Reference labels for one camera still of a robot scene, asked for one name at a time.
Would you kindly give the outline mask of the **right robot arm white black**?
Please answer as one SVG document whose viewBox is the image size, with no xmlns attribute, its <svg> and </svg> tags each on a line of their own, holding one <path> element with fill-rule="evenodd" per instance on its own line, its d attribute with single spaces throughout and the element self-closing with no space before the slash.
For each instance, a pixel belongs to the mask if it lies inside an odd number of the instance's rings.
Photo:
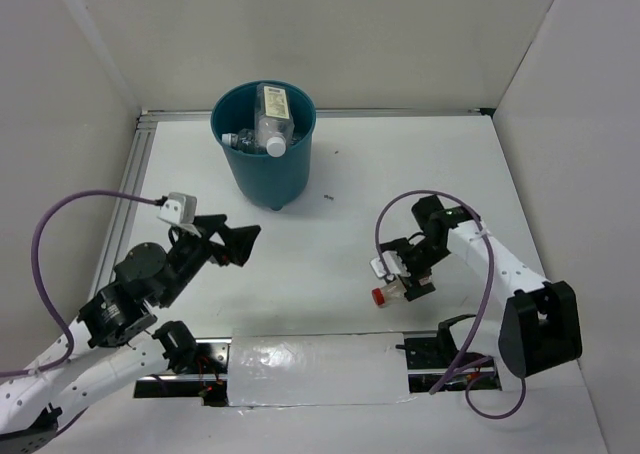
<svg viewBox="0 0 640 454">
<path fill-rule="evenodd" d="M 370 265 L 384 286 L 373 290 L 379 307 L 412 302 L 434 291 L 432 270 L 448 256 L 461 260 L 484 281 L 478 310 L 438 325 L 436 353 L 448 365 L 431 387 L 440 390 L 466 371 L 478 354 L 494 364 L 500 387 L 514 391 L 527 378 L 579 359 L 582 336 L 573 288 L 553 282 L 520 261 L 461 199 L 416 191 L 411 213 L 418 239 L 374 240 Z"/>
</svg>

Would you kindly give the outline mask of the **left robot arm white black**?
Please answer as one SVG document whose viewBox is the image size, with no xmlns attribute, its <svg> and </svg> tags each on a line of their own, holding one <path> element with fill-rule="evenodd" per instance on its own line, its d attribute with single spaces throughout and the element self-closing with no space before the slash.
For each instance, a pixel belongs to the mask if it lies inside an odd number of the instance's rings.
<svg viewBox="0 0 640 454">
<path fill-rule="evenodd" d="M 136 245 L 114 268 L 115 279 L 79 311 L 60 339 L 24 376 L 1 386 L 1 450 L 33 453 L 62 424 L 140 377 L 189 371 L 198 345 L 181 321 L 156 327 L 152 308 L 167 308 L 207 264 L 243 266 L 261 228 L 230 228 L 224 215 L 174 225 L 172 245 Z"/>
</svg>

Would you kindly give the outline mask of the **clear bottle front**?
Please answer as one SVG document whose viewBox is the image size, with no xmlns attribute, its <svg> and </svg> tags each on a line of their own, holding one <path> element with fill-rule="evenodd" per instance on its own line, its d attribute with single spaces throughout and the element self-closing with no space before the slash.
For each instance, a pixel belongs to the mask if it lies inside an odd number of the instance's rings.
<svg viewBox="0 0 640 454">
<path fill-rule="evenodd" d="M 266 153 L 265 148 L 258 142 L 253 129 L 244 128 L 237 133 L 224 133 L 221 135 L 221 141 L 224 145 L 245 154 L 259 155 Z"/>
</svg>

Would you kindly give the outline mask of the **red cap red label bottle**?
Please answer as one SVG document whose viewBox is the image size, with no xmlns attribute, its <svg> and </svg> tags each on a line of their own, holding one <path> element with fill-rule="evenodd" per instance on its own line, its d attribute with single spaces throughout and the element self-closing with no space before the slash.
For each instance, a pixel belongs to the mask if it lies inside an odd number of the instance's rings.
<svg viewBox="0 0 640 454">
<path fill-rule="evenodd" d="M 375 305 L 379 308 L 384 308 L 392 304 L 408 302 L 404 294 L 405 283 L 409 280 L 412 279 L 396 277 L 384 286 L 373 289 L 371 295 Z"/>
</svg>

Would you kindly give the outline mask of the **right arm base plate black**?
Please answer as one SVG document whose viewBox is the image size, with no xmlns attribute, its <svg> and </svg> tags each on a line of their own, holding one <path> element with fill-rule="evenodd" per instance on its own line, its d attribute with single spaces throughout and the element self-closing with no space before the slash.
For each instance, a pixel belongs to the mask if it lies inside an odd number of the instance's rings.
<svg viewBox="0 0 640 454">
<path fill-rule="evenodd" d="M 471 315 L 460 315 L 442 321 L 435 331 L 404 334 L 403 340 L 395 345 L 395 349 L 405 357 L 410 393 L 427 393 L 445 373 L 458 352 L 449 328 L 455 321 L 471 318 Z M 482 374 L 487 374 L 488 378 L 480 380 L 474 389 L 491 390 L 499 387 L 495 363 L 489 359 L 483 364 L 454 374 L 440 391 L 464 391 L 471 381 Z"/>
</svg>

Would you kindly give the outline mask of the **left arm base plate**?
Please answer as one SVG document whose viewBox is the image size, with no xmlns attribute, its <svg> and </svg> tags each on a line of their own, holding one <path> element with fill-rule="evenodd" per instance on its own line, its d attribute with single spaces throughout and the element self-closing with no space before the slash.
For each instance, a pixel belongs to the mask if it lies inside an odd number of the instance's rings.
<svg viewBox="0 0 640 454">
<path fill-rule="evenodd" d="M 190 399 L 203 406 L 228 407 L 230 338 L 199 338 L 194 363 L 186 371 L 145 376 L 134 385 L 134 399 Z"/>
</svg>

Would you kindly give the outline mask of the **clear bottle white cap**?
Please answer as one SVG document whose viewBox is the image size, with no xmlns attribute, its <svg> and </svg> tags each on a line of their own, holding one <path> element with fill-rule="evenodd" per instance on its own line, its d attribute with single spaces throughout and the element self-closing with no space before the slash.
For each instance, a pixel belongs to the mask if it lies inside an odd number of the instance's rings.
<svg viewBox="0 0 640 454">
<path fill-rule="evenodd" d="M 295 146 L 297 143 L 302 141 L 306 134 L 304 132 L 294 132 L 291 136 L 290 142 L 288 144 L 289 147 Z"/>
</svg>

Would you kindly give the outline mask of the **large clear square bottle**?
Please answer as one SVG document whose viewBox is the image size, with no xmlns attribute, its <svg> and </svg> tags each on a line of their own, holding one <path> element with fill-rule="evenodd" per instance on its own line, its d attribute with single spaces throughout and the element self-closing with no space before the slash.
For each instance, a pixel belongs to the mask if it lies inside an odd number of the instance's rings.
<svg viewBox="0 0 640 454">
<path fill-rule="evenodd" d="M 256 142 L 270 157 L 282 157 L 294 131 L 289 96 L 285 88 L 260 83 L 256 89 L 254 116 Z"/>
</svg>

